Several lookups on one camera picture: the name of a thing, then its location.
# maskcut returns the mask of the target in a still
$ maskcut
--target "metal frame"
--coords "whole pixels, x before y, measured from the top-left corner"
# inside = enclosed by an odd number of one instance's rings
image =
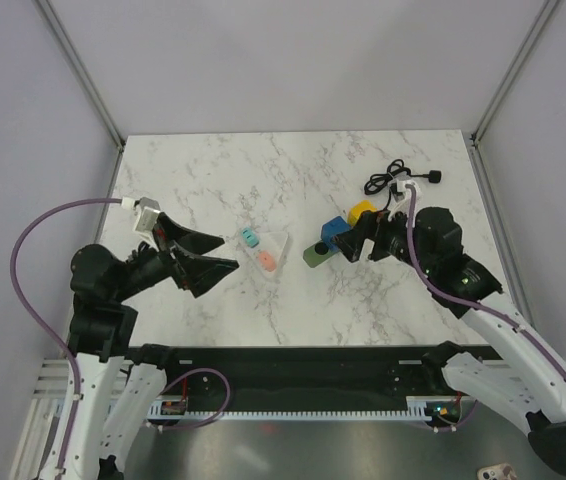
[[[114,123],[112,116],[107,110],[101,95],[96,88],[90,74],[88,73],[81,57],[79,56],[76,48],[72,44],[69,35],[67,34],[61,19],[59,18],[56,10],[49,0],[33,0],[34,5],[43,17],[54,39],[59,44],[63,56],[67,60],[70,68],[76,75],[79,84],[85,91],[90,103],[94,107],[99,119],[103,126],[108,131],[112,141],[115,143],[119,152],[123,151],[125,147],[125,139],[121,136],[121,132]]]
[[[34,398],[30,402],[10,468],[10,480],[31,480],[38,475],[57,403],[57,400],[51,398]]]
[[[507,231],[503,214],[501,213],[500,202],[494,192],[494,182],[488,168],[488,162],[482,155],[481,139],[494,120],[499,109],[508,97],[514,83],[520,76],[523,68],[529,61],[532,52],[546,31],[550,21],[559,10],[563,0],[545,0],[534,23],[530,27],[523,43],[519,47],[514,59],[510,63],[505,76],[499,83],[496,92],[492,96],[485,112],[481,116],[476,129],[471,134],[464,134],[468,154],[474,169],[474,175],[479,185],[479,191],[483,198],[488,221],[492,229],[492,234],[496,241],[496,248],[503,264],[503,270],[507,279],[510,293],[514,303],[523,315],[534,325],[534,310],[526,296],[526,288],[521,278],[519,262],[513,247],[511,236]]]
[[[490,100],[485,113],[481,117],[481,120],[479,120],[479,123],[473,134],[475,142],[480,142],[485,135],[485,132],[492,123],[492,120],[494,119],[494,116],[498,112],[499,108],[503,104],[503,101],[507,97],[507,94],[512,88],[512,85],[514,85],[514,82],[519,77],[521,70],[529,60],[530,54],[541,38],[541,35],[543,35],[545,28],[550,23],[550,20],[552,20],[558,10],[558,7],[562,3],[563,0],[545,0],[543,7],[541,7],[541,11],[534,19],[534,23],[525,36],[523,43],[519,47],[519,50],[516,52],[516,55],[514,55],[514,59],[510,63],[505,76],[499,83],[499,86],[496,89],[492,100]]]

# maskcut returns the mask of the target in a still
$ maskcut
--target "marble table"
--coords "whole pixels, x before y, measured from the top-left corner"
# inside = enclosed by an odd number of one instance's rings
[[[403,158],[422,182],[419,207],[450,208],[466,251],[504,283],[494,240],[460,131],[144,135],[128,139],[114,196],[147,196],[176,222],[226,238],[216,256],[241,268],[199,299],[167,280],[129,301],[132,338],[183,346],[415,345],[485,343],[435,303],[410,267],[388,258],[315,269],[302,259],[321,225],[368,198],[363,184]],[[139,243],[130,212],[109,209],[101,242],[119,258]],[[265,280],[239,244],[239,229],[287,231],[279,277]]]

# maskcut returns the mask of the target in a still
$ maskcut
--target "white wall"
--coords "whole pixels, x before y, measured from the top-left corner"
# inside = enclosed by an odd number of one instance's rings
[[[566,2],[482,151],[538,326],[566,357]]]
[[[0,478],[7,478],[44,355],[56,354],[12,292],[8,262],[21,230],[62,202],[107,193],[116,159],[30,0],[0,0]],[[20,258],[26,294],[62,327],[69,261],[94,233],[97,209],[61,214]]]
[[[52,0],[119,129],[473,130],[543,0]]]

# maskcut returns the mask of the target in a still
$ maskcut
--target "blue block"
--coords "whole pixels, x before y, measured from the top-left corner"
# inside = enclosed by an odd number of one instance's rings
[[[331,251],[336,252],[338,251],[338,248],[332,242],[332,238],[334,237],[334,235],[347,232],[351,229],[352,227],[348,225],[343,217],[334,217],[321,228],[321,240],[328,246]]]

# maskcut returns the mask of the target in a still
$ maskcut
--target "purple cable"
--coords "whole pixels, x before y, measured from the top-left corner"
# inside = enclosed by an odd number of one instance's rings
[[[414,223],[416,221],[416,189],[412,185],[406,185],[406,187],[410,190],[410,209],[408,212],[408,220],[407,220],[407,246],[410,252],[410,261],[412,262],[412,266],[414,270],[416,270],[416,274],[419,276],[421,281],[425,284],[425,286],[435,295],[447,300],[448,302],[454,302],[459,305],[464,305],[469,308],[473,308],[476,310],[481,310],[490,315],[495,316],[496,318],[503,320],[509,326],[513,328],[518,328],[519,324],[512,320],[510,317],[501,313],[493,308],[486,307],[485,305],[481,305],[477,302],[471,302],[469,300],[464,300],[462,298],[455,297],[453,295],[448,295],[447,293],[443,292],[436,288],[430,280],[427,278],[427,275],[423,273],[421,270],[421,266],[419,265],[418,258],[416,256],[416,248],[414,247]],[[526,338],[534,347],[543,355],[543,357],[552,365],[552,367],[563,377],[566,382],[566,370],[561,366],[561,364],[552,356],[552,354],[539,342],[530,332],[527,330],[520,331],[521,335]]]
[[[208,425],[208,424],[212,423],[214,420],[219,418],[225,412],[225,409],[227,408],[228,404],[230,403],[230,394],[232,392],[232,390],[230,389],[230,382],[228,382],[227,377],[225,375],[223,375],[221,372],[219,372],[218,370],[215,370],[213,368],[195,368],[193,370],[190,370],[189,372],[184,373],[183,375],[178,377],[176,380],[172,381],[167,387],[165,387],[163,389],[163,391],[161,392],[161,395],[163,395],[165,392],[170,390],[174,385],[178,385],[180,382],[185,380],[187,377],[189,377],[190,375],[194,375],[195,373],[212,373],[212,374],[216,375],[217,377],[219,377],[223,381],[223,383],[225,384],[225,400],[223,401],[223,404],[216,411],[216,413],[214,413],[210,417],[206,418],[205,420],[201,420],[200,422],[191,423],[191,424],[188,424],[188,425],[173,425],[171,427],[163,427],[160,430],[162,430],[162,431],[165,431],[165,430],[190,430],[192,428],[202,427],[204,425]]]
[[[25,298],[25,294],[23,293],[23,289],[21,288],[21,284],[19,283],[18,276],[16,274],[16,260],[19,256],[19,250],[21,249],[21,245],[23,245],[23,241],[25,238],[39,225],[43,220],[51,217],[55,213],[62,212],[63,210],[67,210],[73,207],[80,207],[82,205],[94,205],[94,204],[109,204],[109,203],[121,203],[120,198],[88,198],[85,200],[78,200],[76,202],[66,203],[64,205],[60,205],[52,210],[48,210],[43,215],[38,217],[32,223],[30,223],[23,233],[19,236],[14,244],[14,248],[12,249],[12,256],[10,257],[10,279],[12,280],[12,287],[14,287],[14,291],[16,292],[16,296],[21,301],[25,310],[28,311],[32,318],[36,320],[36,323],[47,333],[50,338],[56,343],[59,348],[63,351],[67,360],[70,364],[70,369],[72,370],[72,376],[74,378],[74,394],[80,395],[81,394],[81,373],[79,372],[78,363],[76,363],[76,358],[70,352],[70,349],[67,347],[63,339],[50,327],[43,318],[38,314],[34,307],[28,302],[27,298]],[[74,426],[74,421],[76,420],[76,411],[78,408],[78,400],[74,400],[72,402],[72,406],[70,408],[70,414],[68,415],[67,425],[65,428],[65,434],[63,435],[63,441],[61,442],[61,448],[59,449],[59,458],[56,464],[56,468],[62,469],[63,465],[65,465],[65,456],[67,454],[67,449],[70,445],[70,436],[72,435],[72,427]],[[56,476],[56,480],[61,478],[61,474]]]
[[[474,403],[472,404],[472,408],[470,408],[470,411],[467,412],[467,415],[465,415],[462,419],[460,419],[456,423],[456,425],[451,425],[449,427],[438,427],[438,430],[435,433],[448,433],[458,430],[459,427],[462,427],[463,425],[465,425],[467,422],[470,421],[470,419],[474,416],[474,413],[476,412],[476,407],[478,406],[479,406],[479,402],[475,400]],[[430,427],[429,425],[421,425],[420,423],[412,423],[411,425],[417,428],[421,428],[423,430],[434,430],[433,427]]]

